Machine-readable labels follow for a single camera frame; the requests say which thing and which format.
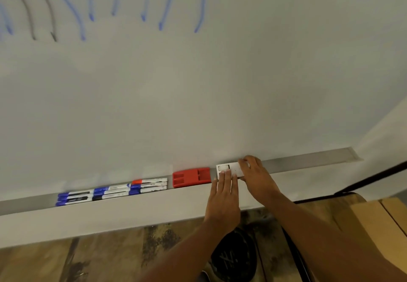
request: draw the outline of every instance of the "person's right arm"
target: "person's right arm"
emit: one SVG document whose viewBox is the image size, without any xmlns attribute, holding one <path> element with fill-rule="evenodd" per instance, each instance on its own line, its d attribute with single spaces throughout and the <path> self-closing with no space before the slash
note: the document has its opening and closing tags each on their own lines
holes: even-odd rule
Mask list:
<svg viewBox="0 0 407 282">
<path fill-rule="evenodd" d="M 291 202 L 258 158 L 246 156 L 239 164 L 249 192 L 274 215 L 321 282 L 407 282 L 407 274 L 383 256 Z"/>
</svg>

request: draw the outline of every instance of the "person's left hand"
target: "person's left hand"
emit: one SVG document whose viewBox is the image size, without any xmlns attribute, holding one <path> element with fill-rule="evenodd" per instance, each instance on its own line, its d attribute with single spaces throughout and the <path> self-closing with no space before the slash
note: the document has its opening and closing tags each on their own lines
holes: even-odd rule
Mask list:
<svg viewBox="0 0 407 282">
<path fill-rule="evenodd" d="M 213 223 L 222 235 L 234 230 L 240 222 L 239 190 L 237 176 L 231 177 L 231 171 L 222 171 L 219 182 L 212 181 L 212 187 L 206 206 L 204 222 Z"/>
</svg>

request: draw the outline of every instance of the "finger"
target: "finger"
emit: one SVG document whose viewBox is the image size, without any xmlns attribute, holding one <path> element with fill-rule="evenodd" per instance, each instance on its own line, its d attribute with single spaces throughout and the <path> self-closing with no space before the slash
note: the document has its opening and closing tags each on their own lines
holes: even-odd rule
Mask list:
<svg viewBox="0 0 407 282">
<path fill-rule="evenodd" d="M 214 179 L 212 180 L 212 185 L 211 185 L 211 187 L 210 187 L 210 194 L 209 194 L 209 198 L 211 198 L 211 197 L 214 197 L 214 196 L 215 196 L 217 186 L 218 186 L 218 181 L 217 181 L 217 179 L 216 179 L 216 178 L 214 178 Z"/>
<path fill-rule="evenodd" d="M 254 156 L 252 156 L 252 155 L 247 155 L 247 156 L 245 156 L 245 160 L 246 160 L 247 162 L 249 162 L 250 168 L 257 166 L 256 158 L 255 158 Z"/>
<path fill-rule="evenodd" d="M 222 170 L 219 174 L 218 191 L 217 193 L 222 193 L 223 186 L 225 185 L 225 171 Z"/>
<path fill-rule="evenodd" d="M 231 170 L 227 170 L 225 174 L 225 185 L 223 187 L 223 193 L 230 194 L 231 188 Z"/>
<path fill-rule="evenodd" d="M 260 161 L 258 157 L 254 157 L 256 159 L 257 165 L 263 167 L 263 163 Z"/>
<path fill-rule="evenodd" d="M 231 194 L 239 197 L 239 185 L 237 184 L 237 175 L 231 178 Z"/>
<path fill-rule="evenodd" d="M 239 160 L 237 160 L 237 161 L 239 162 L 240 169 L 242 170 L 243 175 L 248 174 L 249 171 L 250 171 L 250 168 L 249 168 L 249 166 L 247 165 L 246 161 L 243 160 L 243 159 L 239 159 Z"/>
</svg>

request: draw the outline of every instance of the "person's left arm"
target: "person's left arm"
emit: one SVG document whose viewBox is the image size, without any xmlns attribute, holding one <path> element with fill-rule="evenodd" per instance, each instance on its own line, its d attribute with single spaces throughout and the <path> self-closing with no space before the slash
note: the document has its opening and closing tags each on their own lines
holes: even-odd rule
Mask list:
<svg viewBox="0 0 407 282">
<path fill-rule="evenodd" d="M 194 281 L 212 252 L 240 222 L 237 177 L 223 172 L 212 181 L 202 225 L 153 264 L 139 282 Z"/>
</svg>

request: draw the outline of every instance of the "forearm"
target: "forearm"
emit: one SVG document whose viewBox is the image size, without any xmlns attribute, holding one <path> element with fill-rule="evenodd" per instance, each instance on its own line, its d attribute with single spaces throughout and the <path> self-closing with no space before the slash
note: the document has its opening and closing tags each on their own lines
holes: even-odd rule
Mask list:
<svg viewBox="0 0 407 282">
<path fill-rule="evenodd" d="M 139 282 L 191 282 L 196 279 L 223 234 L 204 222 L 192 235 L 176 244 L 142 276 Z"/>
<path fill-rule="evenodd" d="M 273 193 L 265 206 L 322 282 L 407 281 L 407 275 L 381 255 L 365 250 L 281 193 Z"/>
</svg>

